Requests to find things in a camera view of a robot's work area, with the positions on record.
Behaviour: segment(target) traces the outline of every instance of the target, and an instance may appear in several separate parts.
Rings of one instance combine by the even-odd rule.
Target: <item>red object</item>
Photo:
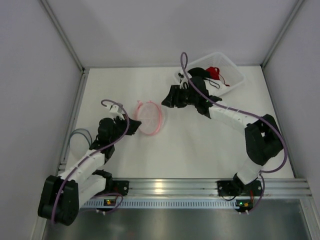
[[[252,190],[250,190],[250,200],[252,203],[254,202],[254,199],[255,199],[254,192]]]
[[[208,69],[206,69],[207,72],[210,73],[210,76],[213,80],[220,80],[220,76],[223,79],[223,84],[226,85],[227,87],[230,87],[229,84],[226,84],[226,81],[224,79],[224,77],[220,74],[220,69],[218,67],[209,67]]]
[[[210,73],[211,78],[213,80],[220,80],[220,77],[219,77],[220,69],[219,68],[211,66],[208,69],[206,69],[206,71]]]

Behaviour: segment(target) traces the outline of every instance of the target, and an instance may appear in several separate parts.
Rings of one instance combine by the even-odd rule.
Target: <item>white plastic basket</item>
[[[207,56],[204,56],[198,60],[188,63],[186,70],[193,68],[203,68],[208,69],[209,67],[216,67],[220,69],[220,74],[223,76],[225,82],[230,85],[228,87],[221,87],[220,89],[215,89],[212,87],[211,94],[214,93],[215,96],[221,96],[235,89],[239,85],[243,84],[246,80],[245,75],[240,72],[238,67],[223,53],[214,52]],[[174,74],[174,78],[178,84],[180,84],[180,77],[178,75],[180,70]]]

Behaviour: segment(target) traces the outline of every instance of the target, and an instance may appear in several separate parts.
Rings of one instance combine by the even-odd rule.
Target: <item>white table surface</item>
[[[77,128],[98,133],[99,121],[108,117],[100,104],[102,99],[122,103],[132,118],[137,101],[161,101],[175,84],[177,67],[92,68],[76,122]],[[244,85],[222,98],[231,107],[260,116],[275,112],[266,82],[259,66],[242,66]],[[115,145],[112,158],[102,168],[116,178],[232,178],[246,159],[245,138],[227,125],[200,115],[195,107],[166,108],[163,129],[155,136],[139,131],[125,136]],[[67,168],[88,150],[81,135],[72,138]],[[278,167],[284,157],[281,151],[269,160],[265,170]],[[293,178],[289,160],[278,172],[266,178]]]

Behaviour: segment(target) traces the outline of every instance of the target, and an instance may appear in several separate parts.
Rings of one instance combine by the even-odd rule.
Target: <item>white wall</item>
[[[49,0],[85,66],[261,64],[296,0]]]
[[[320,211],[320,1],[307,0],[266,67],[291,160]]]
[[[0,234],[31,235],[80,72],[36,0],[0,2]]]

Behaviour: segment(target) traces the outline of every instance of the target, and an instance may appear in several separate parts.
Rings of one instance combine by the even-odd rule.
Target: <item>metal surface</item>
[[[281,40],[283,39],[283,37],[286,34],[287,30],[291,26],[293,20],[296,18],[297,14],[298,14],[299,10],[301,9],[301,7],[302,7],[304,2],[305,2],[305,0],[297,0],[297,2],[295,3],[291,13],[289,14],[289,17],[285,21],[283,27],[281,28],[281,31],[279,32],[279,34],[275,38],[273,44],[271,45],[270,50],[267,52],[267,55],[265,56],[265,58],[264,58],[264,60],[263,60],[263,62],[261,64],[262,71],[267,66],[270,58],[272,57],[272,55],[276,51],[277,47],[279,46],[279,43],[281,42]]]
[[[82,209],[112,209],[120,204],[120,199],[115,205],[106,204],[106,199],[91,199]],[[223,199],[123,199],[119,209],[238,209],[236,200],[226,201]]]
[[[71,45],[71,43],[70,43],[65,31],[61,27],[61,24],[59,23],[55,13],[53,12],[52,8],[49,5],[49,3],[47,2],[47,0],[39,0],[39,2],[43,6],[43,8],[46,11],[46,13],[47,13],[48,17],[50,18],[50,20],[52,21],[55,29],[57,30],[59,36],[61,37],[66,49],[71,54],[71,57],[73,58],[75,64],[77,65],[79,70],[81,72],[83,72],[84,71],[84,67],[83,67],[82,63],[80,62],[80,60],[79,60],[74,48],[72,47],[72,45]]]
[[[313,199],[301,199],[301,207],[313,240],[320,239],[320,217]]]
[[[47,224],[43,240],[308,240],[298,200],[264,200],[252,214],[231,209],[119,209]]]
[[[148,179],[115,178],[129,181],[127,198],[220,198],[217,181],[221,179]],[[311,199],[312,194],[305,179],[265,179],[264,199]]]

